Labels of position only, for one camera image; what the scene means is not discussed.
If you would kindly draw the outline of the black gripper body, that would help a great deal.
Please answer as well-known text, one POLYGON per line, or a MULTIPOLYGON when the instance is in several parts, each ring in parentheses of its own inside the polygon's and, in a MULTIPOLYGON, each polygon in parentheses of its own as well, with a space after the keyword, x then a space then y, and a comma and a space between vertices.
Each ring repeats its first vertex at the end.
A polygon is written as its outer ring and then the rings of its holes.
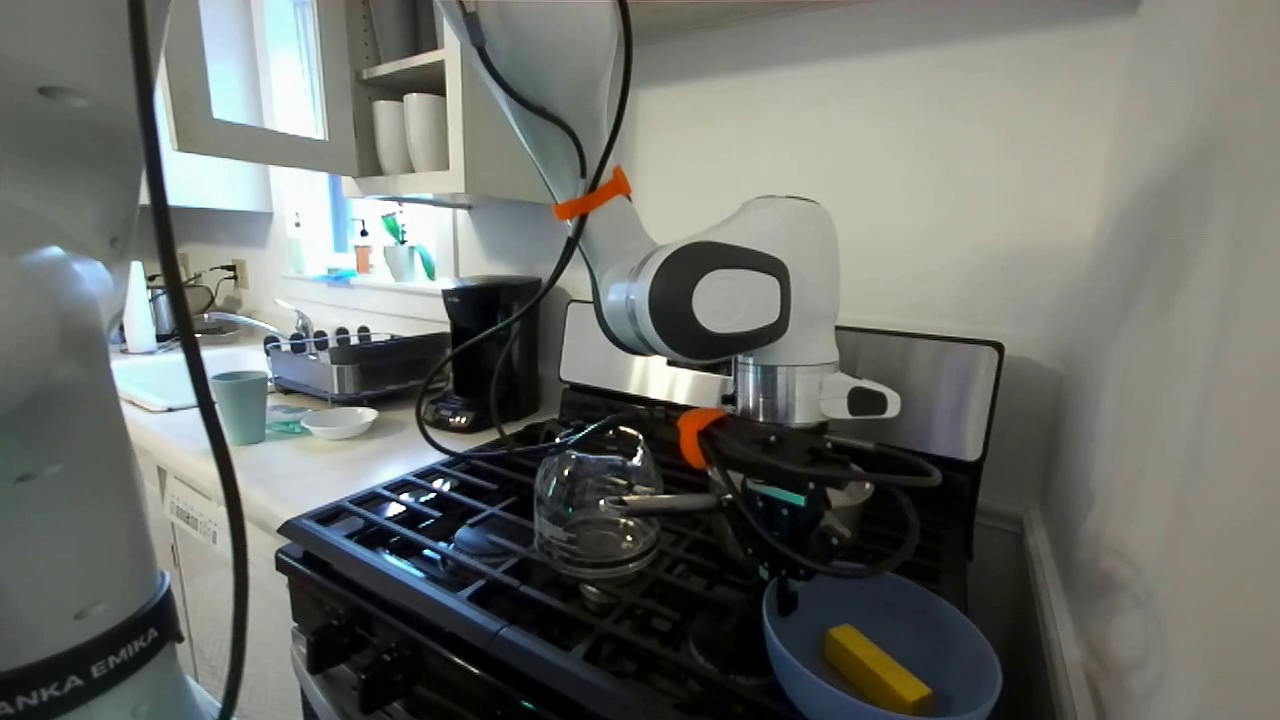
POLYGON ((716 417, 699 462, 725 489, 730 526, 768 572, 868 577, 851 557, 877 484, 814 432, 716 417))

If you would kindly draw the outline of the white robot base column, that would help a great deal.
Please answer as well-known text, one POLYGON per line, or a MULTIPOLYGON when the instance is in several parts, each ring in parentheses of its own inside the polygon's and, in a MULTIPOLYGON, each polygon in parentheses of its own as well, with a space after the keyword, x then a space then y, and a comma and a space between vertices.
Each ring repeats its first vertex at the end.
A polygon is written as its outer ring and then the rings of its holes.
POLYGON ((211 720, 113 377, 174 0, 0 0, 3 720, 211 720))

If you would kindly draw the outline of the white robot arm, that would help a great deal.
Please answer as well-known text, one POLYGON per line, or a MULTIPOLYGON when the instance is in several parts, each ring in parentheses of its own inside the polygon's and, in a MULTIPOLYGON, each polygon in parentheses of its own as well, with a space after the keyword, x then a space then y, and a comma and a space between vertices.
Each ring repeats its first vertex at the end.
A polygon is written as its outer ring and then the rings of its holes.
POLYGON ((840 489, 843 466, 797 462, 814 428, 851 421, 857 391, 877 395, 872 421, 901 412, 888 382, 840 369, 828 209, 756 194, 693 240, 656 245, 616 159, 638 58, 629 0, 441 0, 441 10, 585 257, 606 337, 642 357, 733 365, 738 412, 698 453, 730 471, 730 508, 756 545, 822 572, 760 525, 740 478, 840 489))

